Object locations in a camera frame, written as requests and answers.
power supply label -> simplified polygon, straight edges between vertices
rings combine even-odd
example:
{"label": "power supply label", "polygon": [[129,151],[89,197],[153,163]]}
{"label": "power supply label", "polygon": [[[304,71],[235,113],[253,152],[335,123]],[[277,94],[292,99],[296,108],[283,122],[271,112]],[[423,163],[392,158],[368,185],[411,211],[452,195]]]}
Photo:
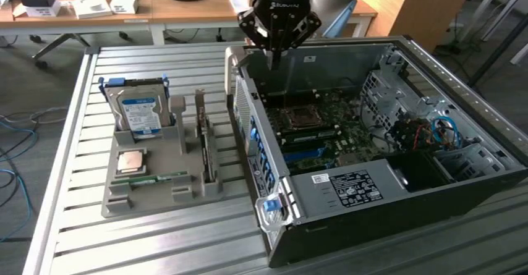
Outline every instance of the power supply label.
{"label": "power supply label", "polygon": [[352,207],[383,199],[367,170],[329,178],[344,207]]}

white paper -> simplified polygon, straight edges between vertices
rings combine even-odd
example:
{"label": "white paper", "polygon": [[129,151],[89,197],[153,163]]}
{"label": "white paper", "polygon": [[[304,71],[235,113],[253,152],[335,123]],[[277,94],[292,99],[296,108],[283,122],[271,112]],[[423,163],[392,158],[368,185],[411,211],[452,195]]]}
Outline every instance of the white paper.
{"label": "white paper", "polygon": [[229,2],[236,14],[249,9],[249,0],[229,0]]}

white box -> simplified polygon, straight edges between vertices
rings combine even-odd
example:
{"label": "white box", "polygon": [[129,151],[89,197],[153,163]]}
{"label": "white box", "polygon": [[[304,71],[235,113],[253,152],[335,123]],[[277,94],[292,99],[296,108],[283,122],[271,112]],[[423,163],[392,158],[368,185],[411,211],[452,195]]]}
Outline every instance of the white box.
{"label": "white box", "polygon": [[28,17],[56,17],[60,11],[59,0],[20,0]]}
{"label": "white box", "polygon": [[135,14],[137,11],[137,0],[112,0],[109,8],[115,14]]}
{"label": "white box", "polygon": [[75,0],[72,5],[79,19],[112,15],[107,0]]}

wooden cabinet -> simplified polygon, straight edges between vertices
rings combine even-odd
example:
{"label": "wooden cabinet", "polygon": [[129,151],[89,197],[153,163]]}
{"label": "wooden cabinet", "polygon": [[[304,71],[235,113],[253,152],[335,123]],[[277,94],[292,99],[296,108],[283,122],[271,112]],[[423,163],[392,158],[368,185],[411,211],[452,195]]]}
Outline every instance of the wooden cabinet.
{"label": "wooden cabinet", "polygon": [[429,51],[465,0],[363,0],[376,11],[367,36],[407,34]]}

chair wheel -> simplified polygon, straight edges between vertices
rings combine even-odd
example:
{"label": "chair wheel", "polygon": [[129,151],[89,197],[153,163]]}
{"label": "chair wheel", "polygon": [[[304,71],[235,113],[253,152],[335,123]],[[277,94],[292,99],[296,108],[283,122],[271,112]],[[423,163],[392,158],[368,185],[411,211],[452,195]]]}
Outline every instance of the chair wheel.
{"label": "chair wheel", "polygon": [[36,61],[36,62],[35,62],[35,66],[36,66],[39,69],[48,69],[48,63],[44,62],[44,61]]}
{"label": "chair wheel", "polygon": [[43,39],[37,35],[29,35],[29,40],[35,43],[43,43]]}
{"label": "chair wheel", "polygon": [[123,40],[131,39],[131,38],[129,38],[129,35],[128,35],[125,32],[119,32],[119,37],[120,37]]}

